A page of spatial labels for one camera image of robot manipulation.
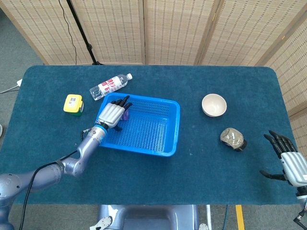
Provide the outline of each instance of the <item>plastic water bottle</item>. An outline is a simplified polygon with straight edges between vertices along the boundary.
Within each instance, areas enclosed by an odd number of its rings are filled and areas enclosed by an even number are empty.
[[[90,89],[91,95],[95,101],[106,96],[110,92],[119,90],[120,88],[127,85],[128,81],[132,79],[132,75],[128,73],[127,75],[119,74],[107,81],[96,85]]]

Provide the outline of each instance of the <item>black cable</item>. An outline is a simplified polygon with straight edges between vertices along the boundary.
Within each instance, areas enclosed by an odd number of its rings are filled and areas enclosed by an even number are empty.
[[[302,229],[307,230],[306,226],[304,224],[302,224],[300,221],[303,218],[305,212],[307,210],[302,210],[298,213],[297,217],[293,220],[298,226],[300,226]]]
[[[83,131],[80,132],[81,140],[84,140],[83,134],[86,133],[86,132],[91,131],[91,129],[92,129],[92,128],[87,128],[87,129],[85,129],[85,130],[83,130]]]
[[[64,8],[62,7],[62,4],[61,4],[60,0],[59,0],[59,5],[61,6],[61,8],[62,8],[62,10],[63,10],[63,17],[64,17],[64,20],[65,20],[65,22],[66,22],[66,24],[67,24],[67,27],[68,27],[68,33],[69,33],[69,35],[71,36],[71,43],[72,43],[73,47],[75,48],[75,65],[77,65],[77,49],[76,49],[75,45],[73,44],[72,35],[71,35],[71,32],[69,31],[69,24],[68,24],[68,22],[66,21],[66,18],[65,18],[65,11],[64,11]]]
[[[77,150],[75,150],[74,152],[68,154],[67,156],[63,157],[60,159],[60,161],[70,157],[72,154],[76,153]],[[28,198],[29,198],[29,195],[30,195],[30,191],[31,191],[31,188],[32,188],[32,185],[33,185],[33,181],[35,179],[35,176],[36,174],[43,168],[47,167],[47,166],[50,166],[52,164],[57,164],[55,161],[54,162],[51,162],[51,163],[48,163],[48,164],[45,164],[45,165],[42,165],[40,166],[38,169],[36,169],[32,175],[32,178],[31,178],[31,181],[30,181],[30,184],[29,184],[29,187],[28,187],[28,190],[27,190],[27,193],[25,195],[25,198],[24,198],[24,206],[23,206],[23,212],[22,212],[22,217],[21,217],[21,222],[20,222],[20,226],[19,226],[19,230],[22,230],[23,227],[24,227],[24,217],[25,217],[25,210],[26,210],[26,207],[27,207],[27,202],[28,202]]]
[[[226,230],[227,216],[228,216],[228,205],[226,205],[226,212],[225,212],[225,218],[224,218],[223,230]]]

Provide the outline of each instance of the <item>robot finger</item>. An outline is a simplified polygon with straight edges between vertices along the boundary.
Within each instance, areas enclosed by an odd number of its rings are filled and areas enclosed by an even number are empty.
[[[127,102],[127,100],[128,100],[129,98],[130,98],[130,96],[127,95],[118,105],[121,106],[121,107],[123,107],[124,104]]]
[[[283,136],[279,136],[279,137],[282,140],[284,146],[286,147],[287,152],[292,152],[292,150],[291,150],[291,148],[290,148],[290,146],[288,144],[288,141]]]
[[[114,129],[115,129],[115,131],[117,131],[117,132],[120,132],[120,131],[123,130],[123,128],[119,127],[118,125],[116,125],[116,126],[114,127]]]
[[[125,105],[124,105],[125,111],[126,111],[130,106],[132,106],[132,103],[127,103],[127,104],[125,104]]]
[[[278,158],[281,158],[281,154],[283,153],[282,149],[280,148],[280,146],[278,145],[278,143],[276,142],[276,140],[274,138],[272,138],[270,135],[264,134],[264,137],[269,140],[269,142],[272,144],[274,151],[276,152]]]
[[[292,143],[292,141],[287,137],[283,136],[283,138],[287,141],[288,145],[290,146],[291,152],[297,152],[297,149],[294,146],[294,144]]]
[[[280,181],[286,181],[286,178],[283,174],[270,174],[270,173],[267,173],[264,170],[260,170],[259,172],[262,175],[264,175],[266,178],[274,179],[274,180],[280,180]]]
[[[283,144],[283,141],[280,138],[280,136],[272,130],[269,130],[269,133],[274,137],[274,139],[276,140],[276,142],[278,143],[278,145],[282,149],[282,151],[288,152],[288,150],[287,150],[286,146]]]
[[[119,99],[117,102],[115,102],[115,104],[119,105],[119,103],[121,103],[122,99]]]

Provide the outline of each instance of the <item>teal tablecloth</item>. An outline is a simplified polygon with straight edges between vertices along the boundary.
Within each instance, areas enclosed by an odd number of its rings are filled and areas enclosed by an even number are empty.
[[[282,166],[263,137],[274,130],[293,140],[274,71],[219,66],[34,66],[27,70],[0,152],[0,173],[23,173],[76,149],[102,100],[89,89],[118,74],[133,80],[119,92],[165,98],[181,106],[177,151],[170,158],[99,148],[80,178],[64,176],[30,203],[61,204],[290,204],[295,189],[259,170]],[[63,112],[67,94],[81,94],[80,117]],[[222,95],[226,113],[206,116],[202,98]],[[227,127],[248,142],[235,152],[219,140]]]

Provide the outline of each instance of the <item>woven panel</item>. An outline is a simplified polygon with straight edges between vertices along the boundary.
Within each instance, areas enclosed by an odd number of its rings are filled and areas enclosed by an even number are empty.
[[[298,150],[307,158],[307,114],[301,115],[290,122]]]
[[[148,64],[193,65],[213,0],[147,0]]]
[[[82,0],[74,5],[99,62],[142,64],[142,1]]]
[[[255,65],[305,3],[226,0],[202,64]]]
[[[276,71],[288,113],[307,104],[307,21],[304,21],[266,64]]]
[[[77,48],[77,63],[92,63],[66,1],[61,3]],[[0,0],[0,6],[46,64],[75,64],[75,50],[57,0]]]

